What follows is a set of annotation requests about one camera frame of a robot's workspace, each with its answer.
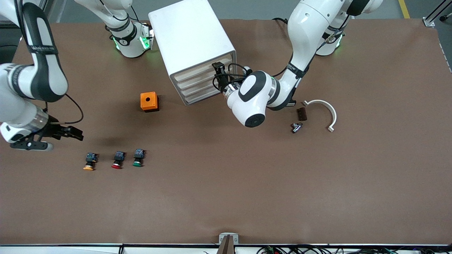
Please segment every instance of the white robotic arm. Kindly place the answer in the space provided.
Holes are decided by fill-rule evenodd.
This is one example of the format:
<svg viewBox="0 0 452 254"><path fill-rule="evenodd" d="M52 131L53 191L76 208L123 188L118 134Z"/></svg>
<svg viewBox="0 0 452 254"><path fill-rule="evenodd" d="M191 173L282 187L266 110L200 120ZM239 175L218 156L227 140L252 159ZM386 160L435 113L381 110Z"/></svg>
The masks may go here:
<svg viewBox="0 0 452 254"><path fill-rule="evenodd" d="M52 148L50 143L41 142L44 136L56 139L70 136L82 140L80 130L52 124L58 121L24 99L55 102L68 88L44 12L33 2L22 4L22 1L0 0L0 6L0 14L21 28L34 62L33 65L0 65L0 122L3 122L0 132L3 138L12 143L13 148L40 151ZM33 140L34 134L39 136L38 141Z"/></svg>
<svg viewBox="0 0 452 254"><path fill-rule="evenodd" d="M256 71L247 76L240 88L237 84L221 88L239 122L256 127L264 122L266 107L271 110L286 107L319 47L327 45L319 54L331 54L339 46L337 40L342 37L348 16L372 12L381 3L382 0L300 1L288 21L293 57L282 78L276 80L263 71Z"/></svg>
<svg viewBox="0 0 452 254"><path fill-rule="evenodd" d="M74 0L96 14L112 33L116 48L130 58L151 49L153 31L146 23L132 21L125 11L132 0Z"/></svg>

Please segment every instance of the white box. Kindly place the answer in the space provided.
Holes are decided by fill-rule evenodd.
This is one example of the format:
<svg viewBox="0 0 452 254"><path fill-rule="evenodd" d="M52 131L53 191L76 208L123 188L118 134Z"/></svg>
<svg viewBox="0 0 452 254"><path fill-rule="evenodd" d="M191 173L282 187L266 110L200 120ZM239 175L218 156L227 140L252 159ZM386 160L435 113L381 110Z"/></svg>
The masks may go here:
<svg viewBox="0 0 452 254"><path fill-rule="evenodd" d="M212 85L212 63L227 66L237 61L237 55L209 2L183 0L150 12L149 20L168 75L185 105L219 94Z"/></svg>

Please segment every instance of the brown table surface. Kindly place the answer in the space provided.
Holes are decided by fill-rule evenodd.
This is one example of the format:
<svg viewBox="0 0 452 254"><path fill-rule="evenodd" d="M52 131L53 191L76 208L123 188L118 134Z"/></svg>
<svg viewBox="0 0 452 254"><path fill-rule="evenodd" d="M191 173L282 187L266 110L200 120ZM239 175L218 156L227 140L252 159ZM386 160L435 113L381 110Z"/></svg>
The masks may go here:
<svg viewBox="0 0 452 254"><path fill-rule="evenodd" d="M291 45L281 23L223 20L238 62L278 73ZM83 142L52 152L0 142L0 242L448 244L452 236L452 77L435 29L419 19L352 20L341 47L316 57L295 108L241 126L219 95L184 106L158 51L127 59L103 24L53 24ZM31 63L22 43L14 59ZM161 110L143 113L140 93ZM76 120L67 99L50 104ZM148 150L132 167L136 148ZM110 167L116 150L124 169ZM97 170L82 169L87 152Z"/></svg>

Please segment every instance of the black cable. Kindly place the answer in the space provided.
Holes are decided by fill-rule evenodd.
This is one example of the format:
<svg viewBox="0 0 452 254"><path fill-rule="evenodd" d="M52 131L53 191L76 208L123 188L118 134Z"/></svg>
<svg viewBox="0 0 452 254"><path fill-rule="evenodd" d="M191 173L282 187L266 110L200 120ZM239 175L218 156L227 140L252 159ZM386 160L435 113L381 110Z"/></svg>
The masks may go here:
<svg viewBox="0 0 452 254"><path fill-rule="evenodd" d="M278 250L279 252L281 252L281 254L288 254L285 250L283 250L282 248L276 247L276 250Z"/></svg>
<svg viewBox="0 0 452 254"><path fill-rule="evenodd" d="M220 90L216 85L215 85L215 79L217 79L217 77L221 77L221 76L237 76L237 77L246 77L245 75L239 75L239 74L232 74L232 73L220 73L220 74L216 74L213 79L212 79L212 85L213 87L215 87L217 90Z"/></svg>
<svg viewBox="0 0 452 254"><path fill-rule="evenodd" d="M43 109L43 111L44 111L44 113L47 113L47 111L49 111L49 105L48 105L47 101L45 103L46 103L46 107Z"/></svg>
<svg viewBox="0 0 452 254"><path fill-rule="evenodd" d="M131 5L130 6L130 8L132 8L132 10L133 10L133 13L135 14L135 18L137 19L137 21L138 21L138 15L137 15L137 13L135 12L135 9L133 8L133 6Z"/></svg>
<svg viewBox="0 0 452 254"><path fill-rule="evenodd" d="M441 7L446 1L447 1L447 0L443 0L443 2L440 3L440 4L438 5L438 7L436 7L436 9L434 9L434 10L432 11L432 13L430 13L425 19L429 19L430 16L433 15L433 13L435 13L435 11L438 10L439 7Z"/></svg>
<svg viewBox="0 0 452 254"><path fill-rule="evenodd" d="M283 21L286 24L289 22L287 19L282 19L282 18L274 18L272 20L281 20L281 21Z"/></svg>
<svg viewBox="0 0 452 254"><path fill-rule="evenodd" d="M238 66L238 67L242 68L243 70L245 70L245 72L247 71L247 70L245 69L245 67L243 67L243 66L240 65L240 64L236 64L236 63L230 63L230 64L227 66L227 71L231 71L231 65Z"/></svg>
<svg viewBox="0 0 452 254"><path fill-rule="evenodd" d="M17 16L17 22L19 23L20 31L22 32L22 37L24 38L25 44L28 44L28 38L27 33L25 32L25 26L24 26L24 16L22 13L22 6L24 5L23 0L14 0L14 6L16 7L16 16Z"/></svg>
<svg viewBox="0 0 452 254"><path fill-rule="evenodd" d="M452 2L450 2L450 3L448 3L440 12L438 12L438 14L436 14L436 16L432 19L432 20L434 20L434 19L436 19L441 13L443 13L443 11L447 8L447 7L449 7L449 5L451 5L452 4Z"/></svg>
<svg viewBox="0 0 452 254"><path fill-rule="evenodd" d="M281 21L283 21L285 24L288 23L288 20L287 20L287 19L282 19L282 18L274 18L274 19L272 19L272 20L281 20ZM292 61L292 58L293 58L293 52L292 52L292 56L290 57L289 62ZM275 77L281 75L286 69L287 69L287 66L284 67L284 69L283 69L282 71L280 71L278 74L272 75L272 77L275 78Z"/></svg>
<svg viewBox="0 0 452 254"><path fill-rule="evenodd" d="M77 120L77 121L75 121L75 122L52 122L51 124L74 124L74 123L78 123L78 122L81 122L82 120L83 120L83 117L85 117L84 116L84 114L83 114L83 110L82 110L82 108L78 105L78 103L71 97L71 96L69 96L68 94L65 94L66 95L66 97L68 97L78 108L79 108L79 110L80 110L80 113L81 113L81 117L80 117L80 119L79 120Z"/></svg>

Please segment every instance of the orange box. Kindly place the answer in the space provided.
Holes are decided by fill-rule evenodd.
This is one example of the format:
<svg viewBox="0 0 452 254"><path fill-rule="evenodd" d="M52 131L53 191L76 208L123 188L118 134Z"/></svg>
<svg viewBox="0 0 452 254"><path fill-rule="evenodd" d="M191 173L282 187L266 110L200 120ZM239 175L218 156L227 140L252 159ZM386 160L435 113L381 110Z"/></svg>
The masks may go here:
<svg viewBox="0 0 452 254"><path fill-rule="evenodd" d="M155 92L142 93L140 106L144 112L155 112L160 110L159 97Z"/></svg>

